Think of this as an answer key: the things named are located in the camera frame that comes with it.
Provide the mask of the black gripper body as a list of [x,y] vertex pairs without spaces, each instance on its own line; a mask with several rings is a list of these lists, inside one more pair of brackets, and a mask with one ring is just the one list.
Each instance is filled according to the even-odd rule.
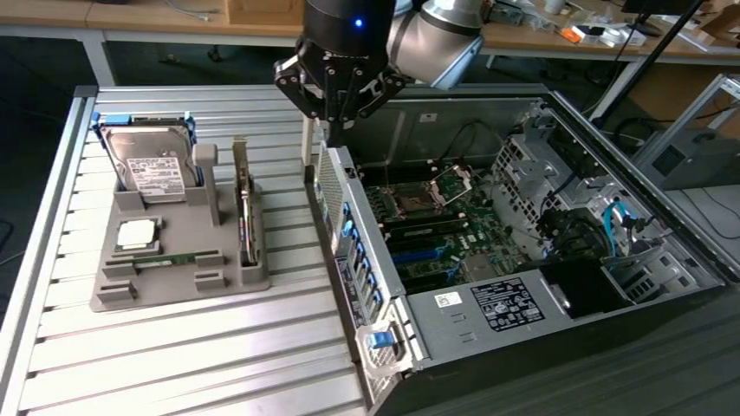
[[364,88],[388,67],[393,1],[306,1],[298,63],[324,93]]

